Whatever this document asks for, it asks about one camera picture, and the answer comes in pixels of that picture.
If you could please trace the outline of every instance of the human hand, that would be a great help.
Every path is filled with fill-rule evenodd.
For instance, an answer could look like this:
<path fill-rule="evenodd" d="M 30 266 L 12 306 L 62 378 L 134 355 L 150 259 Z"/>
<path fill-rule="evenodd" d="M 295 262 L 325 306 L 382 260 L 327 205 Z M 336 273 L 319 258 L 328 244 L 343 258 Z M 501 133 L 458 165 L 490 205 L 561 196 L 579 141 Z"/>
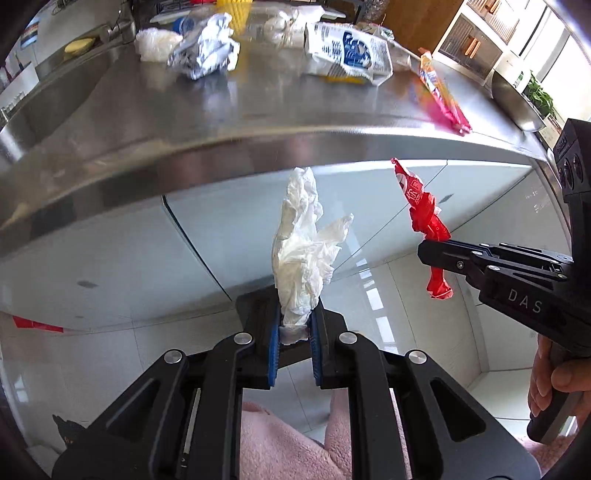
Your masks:
<path fill-rule="evenodd" d="M 550 363 L 551 347 L 551 340 L 538 335 L 538 352 L 531 371 L 527 403 L 537 417 L 550 405 L 552 387 L 568 393 L 582 391 L 583 396 L 572 412 L 580 427 L 591 412 L 591 359 L 571 360 L 554 369 Z"/>

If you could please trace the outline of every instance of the stainless steel counter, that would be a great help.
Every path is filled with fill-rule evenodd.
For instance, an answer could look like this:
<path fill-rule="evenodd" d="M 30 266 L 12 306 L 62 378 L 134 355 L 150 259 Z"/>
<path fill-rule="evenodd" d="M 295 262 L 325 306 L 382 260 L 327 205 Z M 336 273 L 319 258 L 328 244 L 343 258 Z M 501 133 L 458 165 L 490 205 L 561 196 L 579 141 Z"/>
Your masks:
<path fill-rule="evenodd" d="M 234 72 L 192 82 L 124 47 L 70 118 L 0 176 L 0 255 L 131 202 L 295 166 L 394 156 L 546 165 L 532 134 L 442 64 L 473 126 L 464 137 L 411 72 L 379 88 L 329 83 L 300 76 L 302 59 L 243 45 Z"/>

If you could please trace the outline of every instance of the crumpled aluminum foil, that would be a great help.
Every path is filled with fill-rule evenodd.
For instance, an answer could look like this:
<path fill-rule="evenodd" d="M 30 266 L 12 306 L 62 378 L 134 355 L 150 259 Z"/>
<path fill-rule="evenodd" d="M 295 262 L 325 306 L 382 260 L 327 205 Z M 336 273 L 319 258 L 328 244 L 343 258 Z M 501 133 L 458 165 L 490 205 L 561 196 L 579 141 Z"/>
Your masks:
<path fill-rule="evenodd" d="M 188 32 L 168 57 L 168 66 L 197 80 L 216 70 L 233 70 L 240 44 L 230 38 L 232 16 L 212 15 Z"/>

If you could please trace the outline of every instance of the yellow sponge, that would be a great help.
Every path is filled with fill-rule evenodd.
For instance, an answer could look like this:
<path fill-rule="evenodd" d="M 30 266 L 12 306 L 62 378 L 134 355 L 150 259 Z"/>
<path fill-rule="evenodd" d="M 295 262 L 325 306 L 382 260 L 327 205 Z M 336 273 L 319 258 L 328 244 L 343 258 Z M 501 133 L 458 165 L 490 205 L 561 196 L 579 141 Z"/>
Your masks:
<path fill-rule="evenodd" d="M 95 42 L 94 38 L 81 38 L 79 40 L 74 40 L 64 48 L 64 53 L 69 55 L 82 55 L 90 50 L 92 44 Z"/>

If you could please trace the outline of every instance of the window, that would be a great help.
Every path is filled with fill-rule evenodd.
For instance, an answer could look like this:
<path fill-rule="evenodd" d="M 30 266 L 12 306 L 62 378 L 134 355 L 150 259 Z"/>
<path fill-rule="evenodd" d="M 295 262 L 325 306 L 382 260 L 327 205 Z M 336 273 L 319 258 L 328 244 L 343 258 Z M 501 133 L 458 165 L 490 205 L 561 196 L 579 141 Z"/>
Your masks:
<path fill-rule="evenodd" d="M 541 83 L 562 118 L 591 117 L 591 66 L 571 36 Z"/>
<path fill-rule="evenodd" d="M 526 46 L 524 51 L 525 65 L 534 72 L 538 80 L 548 72 L 548 62 L 553 63 L 554 60 L 552 56 L 556 58 L 560 54 L 567 36 L 562 20 L 550 10 L 546 10 L 545 19 L 538 26 L 530 45 Z"/>

